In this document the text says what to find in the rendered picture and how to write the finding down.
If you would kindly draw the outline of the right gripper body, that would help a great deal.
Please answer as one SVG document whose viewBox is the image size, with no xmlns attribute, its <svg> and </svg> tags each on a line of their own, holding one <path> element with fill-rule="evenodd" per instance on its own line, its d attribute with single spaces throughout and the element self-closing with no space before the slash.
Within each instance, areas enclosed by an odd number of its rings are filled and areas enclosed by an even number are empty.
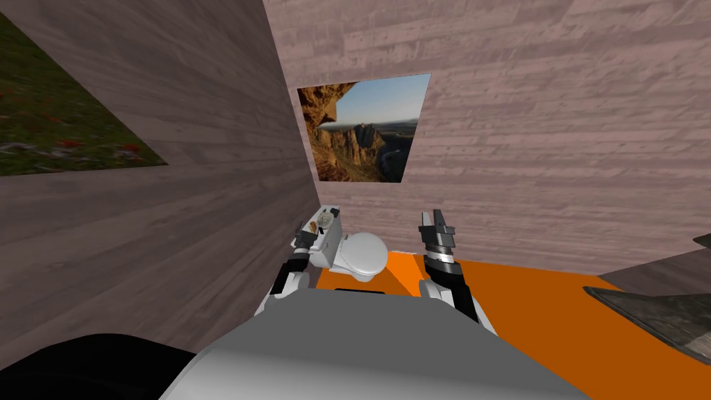
<svg viewBox="0 0 711 400">
<path fill-rule="evenodd" d="M 452 255 L 455 247 L 455 229 L 452 226 L 429 225 L 419 226 L 421 241 L 425 250 L 433 253 Z"/>
</svg>

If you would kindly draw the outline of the dark grey stone counter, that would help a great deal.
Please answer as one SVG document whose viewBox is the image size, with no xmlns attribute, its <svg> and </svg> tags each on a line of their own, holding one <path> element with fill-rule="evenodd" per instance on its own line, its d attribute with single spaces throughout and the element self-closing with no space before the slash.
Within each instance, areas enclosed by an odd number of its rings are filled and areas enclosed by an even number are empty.
<svg viewBox="0 0 711 400">
<path fill-rule="evenodd" d="M 672 349 L 711 366 L 711 293 L 649 296 L 589 286 L 584 291 Z"/>
</svg>

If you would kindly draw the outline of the canyon landscape picture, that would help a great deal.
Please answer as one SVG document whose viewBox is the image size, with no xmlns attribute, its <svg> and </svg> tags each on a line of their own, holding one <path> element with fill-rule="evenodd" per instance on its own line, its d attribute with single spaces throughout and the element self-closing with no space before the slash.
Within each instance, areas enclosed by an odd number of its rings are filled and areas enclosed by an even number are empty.
<svg viewBox="0 0 711 400">
<path fill-rule="evenodd" d="M 400 183 L 431 75 L 297 90 L 322 182 Z"/>
</svg>

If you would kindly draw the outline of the green meadow picture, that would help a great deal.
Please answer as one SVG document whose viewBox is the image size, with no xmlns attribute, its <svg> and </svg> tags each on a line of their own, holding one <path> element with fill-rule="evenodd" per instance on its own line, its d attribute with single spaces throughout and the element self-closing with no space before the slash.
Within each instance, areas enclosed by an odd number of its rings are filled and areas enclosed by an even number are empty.
<svg viewBox="0 0 711 400">
<path fill-rule="evenodd" d="M 0 176 L 163 165 L 0 13 Z"/>
</svg>

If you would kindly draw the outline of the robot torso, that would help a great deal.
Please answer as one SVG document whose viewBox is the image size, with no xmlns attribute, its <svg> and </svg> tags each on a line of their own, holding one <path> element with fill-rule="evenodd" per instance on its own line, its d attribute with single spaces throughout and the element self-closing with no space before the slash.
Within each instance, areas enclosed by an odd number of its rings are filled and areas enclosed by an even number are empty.
<svg viewBox="0 0 711 400">
<path fill-rule="evenodd" d="M 590 400 L 454 307 L 305 288 L 221 336 L 160 400 Z"/>
</svg>

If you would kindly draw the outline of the white toilet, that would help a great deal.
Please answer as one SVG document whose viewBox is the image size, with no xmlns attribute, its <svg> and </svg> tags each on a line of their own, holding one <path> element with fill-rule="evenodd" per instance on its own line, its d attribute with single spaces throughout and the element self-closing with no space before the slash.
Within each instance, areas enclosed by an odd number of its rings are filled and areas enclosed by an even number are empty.
<svg viewBox="0 0 711 400">
<path fill-rule="evenodd" d="M 388 250 L 378 236 L 342 230 L 339 206 L 322 206 L 303 226 L 317 236 L 310 247 L 310 262 L 333 273 L 347 274 L 360 282 L 369 282 L 383 272 Z"/>
</svg>

